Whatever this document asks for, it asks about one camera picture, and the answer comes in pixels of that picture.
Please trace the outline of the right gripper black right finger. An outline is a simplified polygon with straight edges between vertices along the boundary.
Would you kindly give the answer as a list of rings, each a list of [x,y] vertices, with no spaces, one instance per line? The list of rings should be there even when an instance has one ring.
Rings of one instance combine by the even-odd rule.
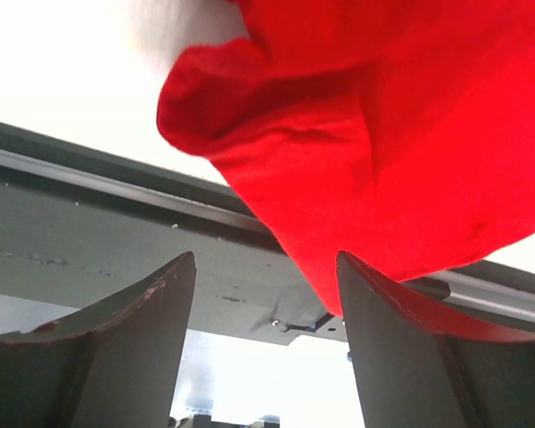
[[[448,308],[343,251],[342,314],[368,427],[535,427],[535,333]]]

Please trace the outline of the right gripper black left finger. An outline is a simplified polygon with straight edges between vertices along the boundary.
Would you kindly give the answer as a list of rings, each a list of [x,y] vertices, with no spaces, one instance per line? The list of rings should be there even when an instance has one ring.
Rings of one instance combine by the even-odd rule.
[[[194,256],[27,333],[0,334],[0,427],[165,427]]]

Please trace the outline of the red t shirt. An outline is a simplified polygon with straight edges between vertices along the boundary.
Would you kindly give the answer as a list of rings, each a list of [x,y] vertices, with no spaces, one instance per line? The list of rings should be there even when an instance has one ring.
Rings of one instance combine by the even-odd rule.
[[[406,281],[535,233],[535,1],[242,1],[157,127],[221,173],[327,310],[336,256]]]

